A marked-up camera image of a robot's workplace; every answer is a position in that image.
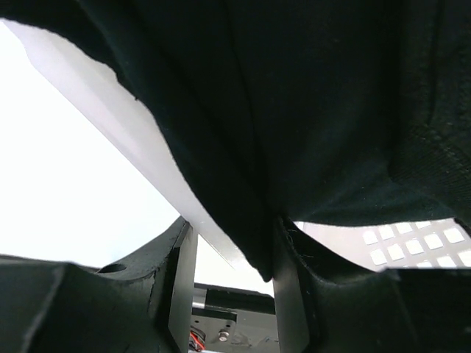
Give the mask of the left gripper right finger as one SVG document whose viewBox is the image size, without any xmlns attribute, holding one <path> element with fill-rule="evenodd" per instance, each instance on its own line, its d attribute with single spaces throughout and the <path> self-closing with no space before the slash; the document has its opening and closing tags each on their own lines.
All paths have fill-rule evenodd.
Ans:
<svg viewBox="0 0 471 353">
<path fill-rule="evenodd" d="M 274 294 L 282 352 L 468 352 L 470 271 L 374 272 L 274 225 Z"/>
</svg>

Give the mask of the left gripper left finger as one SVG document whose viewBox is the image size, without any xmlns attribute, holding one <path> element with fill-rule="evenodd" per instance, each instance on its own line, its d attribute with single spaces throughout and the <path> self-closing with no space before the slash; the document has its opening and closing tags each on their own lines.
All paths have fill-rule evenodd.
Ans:
<svg viewBox="0 0 471 353">
<path fill-rule="evenodd" d="M 98 271 L 1 257 L 3 352 L 186 352 L 197 236 L 178 218 Z"/>
</svg>

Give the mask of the black t shirts pile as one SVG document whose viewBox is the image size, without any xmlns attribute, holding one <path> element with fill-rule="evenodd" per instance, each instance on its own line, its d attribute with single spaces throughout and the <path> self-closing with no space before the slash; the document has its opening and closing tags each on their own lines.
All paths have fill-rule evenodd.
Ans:
<svg viewBox="0 0 471 353">
<path fill-rule="evenodd" d="M 470 222 L 468 1 L 3 1 L 108 65 L 264 280 L 278 218 Z"/>
</svg>

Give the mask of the white plastic basket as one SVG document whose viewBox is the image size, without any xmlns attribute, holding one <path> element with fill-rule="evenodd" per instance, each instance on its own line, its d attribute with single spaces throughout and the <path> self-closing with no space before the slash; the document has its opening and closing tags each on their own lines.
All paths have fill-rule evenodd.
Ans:
<svg viewBox="0 0 471 353">
<path fill-rule="evenodd" d="M 146 108 L 67 40 L 1 22 L 1 251 L 101 267 L 178 216 L 197 279 L 258 280 L 178 171 Z"/>
</svg>

